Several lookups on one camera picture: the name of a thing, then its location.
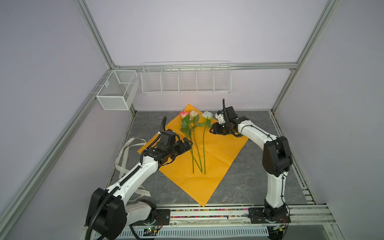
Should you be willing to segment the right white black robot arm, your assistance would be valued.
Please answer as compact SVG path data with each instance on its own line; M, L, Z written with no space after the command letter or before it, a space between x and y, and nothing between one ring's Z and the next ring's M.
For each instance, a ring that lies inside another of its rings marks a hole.
M268 133L247 117L239 117L233 107L223 107L215 114L215 118L218 122L213 124L210 133L234 137L245 136L263 150L262 165L268 176L265 212L286 210L286 180L293 164L288 139Z

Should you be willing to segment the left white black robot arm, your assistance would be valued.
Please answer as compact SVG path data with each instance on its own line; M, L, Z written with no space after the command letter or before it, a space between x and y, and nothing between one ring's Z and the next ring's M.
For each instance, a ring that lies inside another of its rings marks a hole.
M140 200L128 205L128 201L148 177L192 149L190 140L166 129L166 120L163 118L156 139L141 152L140 160L132 170L108 188L93 192L86 218L86 240L91 239L93 231L99 233L101 239L114 240L125 226L156 222L156 204Z

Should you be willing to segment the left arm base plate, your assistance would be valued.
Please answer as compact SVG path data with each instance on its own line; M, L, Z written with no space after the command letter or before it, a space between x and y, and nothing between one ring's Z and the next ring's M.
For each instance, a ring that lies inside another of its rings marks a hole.
M168 226L171 220L170 209L157 209L151 213L149 218L133 223L133 226Z

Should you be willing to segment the white vent grille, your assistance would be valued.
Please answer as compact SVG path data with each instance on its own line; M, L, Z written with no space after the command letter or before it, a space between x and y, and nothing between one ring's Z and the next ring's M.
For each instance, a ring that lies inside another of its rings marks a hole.
M134 227L135 233L141 239L227 239L236 237L268 237L267 227L163 227L155 236L149 236L148 228Z

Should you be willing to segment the white fake rose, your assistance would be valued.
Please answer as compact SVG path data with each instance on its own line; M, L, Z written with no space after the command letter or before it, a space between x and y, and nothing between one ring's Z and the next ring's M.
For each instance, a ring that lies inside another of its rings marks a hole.
M204 128L203 130L203 171L204 174L206 174L207 167L206 167L206 148L205 148L205 135L208 128L212 127L212 118L213 113L205 111L201 114L201 117L204 119L204 122L199 123L199 127Z

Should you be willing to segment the pink fake rose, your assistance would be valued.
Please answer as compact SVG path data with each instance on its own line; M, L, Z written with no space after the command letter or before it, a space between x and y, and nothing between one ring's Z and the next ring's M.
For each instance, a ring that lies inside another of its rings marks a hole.
M192 139L192 133L191 133L192 121L190 120L190 112L182 111L182 112L180 112L179 116L181 117L181 129L180 129L180 131L186 135L188 140L190 140L192 143L195 143L194 140ZM201 172L200 167L199 167L199 157L198 157L198 160L195 158L193 148L191 148L191 156L192 156L193 174L195 173L195 167L197 167L198 170Z

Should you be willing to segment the aluminium mounting rail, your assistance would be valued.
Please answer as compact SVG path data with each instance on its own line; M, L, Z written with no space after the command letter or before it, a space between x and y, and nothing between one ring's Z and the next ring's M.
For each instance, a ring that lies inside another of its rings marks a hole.
M227 227L296 225L335 225L336 220L325 205L289 206L286 214L272 222L263 218L263 207L254 205L157 205L157 225L166 227Z

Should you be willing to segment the orange yellow wrapping paper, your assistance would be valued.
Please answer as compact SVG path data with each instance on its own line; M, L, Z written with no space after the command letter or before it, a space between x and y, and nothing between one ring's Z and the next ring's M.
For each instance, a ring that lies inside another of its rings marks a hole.
M248 138L214 135L208 127L197 127L188 139L193 142L192 150L174 162L168 160L160 172L204 207Z

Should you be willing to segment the cream printed ribbon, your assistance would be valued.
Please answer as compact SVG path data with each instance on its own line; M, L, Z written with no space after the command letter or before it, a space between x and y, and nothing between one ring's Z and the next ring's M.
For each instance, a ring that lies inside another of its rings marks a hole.
M116 160L115 169L119 172L119 179L127 174L130 169L127 168L127 162L129 158L129 150L131 147L141 147L147 144L147 141L142 138L130 138L125 144L123 144ZM140 200L143 197L151 197L150 191L147 191L144 186L140 185L134 192L138 196L134 199L128 199L128 203L133 203Z

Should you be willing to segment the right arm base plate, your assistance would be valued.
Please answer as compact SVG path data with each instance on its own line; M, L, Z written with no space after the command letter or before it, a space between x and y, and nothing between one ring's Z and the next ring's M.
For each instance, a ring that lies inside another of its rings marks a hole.
M252 224L290 224L291 218L286 206L273 209L270 207L255 207L248 209L248 218Z

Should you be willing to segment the small white mesh basket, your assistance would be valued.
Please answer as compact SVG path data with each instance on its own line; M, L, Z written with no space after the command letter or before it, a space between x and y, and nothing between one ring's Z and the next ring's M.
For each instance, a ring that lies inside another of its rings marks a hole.
M129 111L140 81L134 70L112 70L96 97L104 110Z

